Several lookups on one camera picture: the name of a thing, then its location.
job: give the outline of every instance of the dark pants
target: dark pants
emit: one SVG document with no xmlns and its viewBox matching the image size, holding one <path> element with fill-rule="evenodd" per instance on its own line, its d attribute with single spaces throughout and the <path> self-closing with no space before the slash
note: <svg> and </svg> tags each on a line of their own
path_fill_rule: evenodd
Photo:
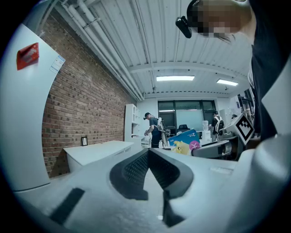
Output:
<svg viewBox="0 0 291 233">
<path fill-rule="evenodd" d="M 161 131 L 152 135 L 151 148 L 159 148 L 159 143 L 160 143 L 161 137 L 162 137 Z"/>
</svg>

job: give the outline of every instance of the black t-shirt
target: black t-shirt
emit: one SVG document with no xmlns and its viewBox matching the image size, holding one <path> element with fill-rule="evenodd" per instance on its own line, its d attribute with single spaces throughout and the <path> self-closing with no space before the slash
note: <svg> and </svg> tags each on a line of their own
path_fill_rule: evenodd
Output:
<svg viewBox="0 0 291 233">
<path fill-rule="evenodd" d="M 155 117 L 151 117 L 150 118 L 150 126 L 154 126 L 154 130 L 151 132 L 152 135 L 156 135 L 156 134 L 159 134 L 159 130 L 157 127 L 158 125 L 158 119 L 156 119 Z"/>
<path fill-rule="evenodd" d="M 261 100 L 281 73 L 290 54 L 287 34 L 290 19 L 285 2 L 249 0 L 256 16 L 255 41 L 252 47 L 251 67 L 255 86 L 256 111 L 254 127 L 261 128 L 261 140 L 276 134 L 275 126 Z"/>
<path fill-rule="evenodd" d="M 212 119 L 212 124 L 211 124 L 211 126 L 214 127 L 212 134 L 216 134 L 217 133 L 216 130 L 215 130 L 215 126 L 216 126 L 217 123 L 218 123 L 218 120 L 216 120 L 215 118 L 213 118 Z"/>
</svg>

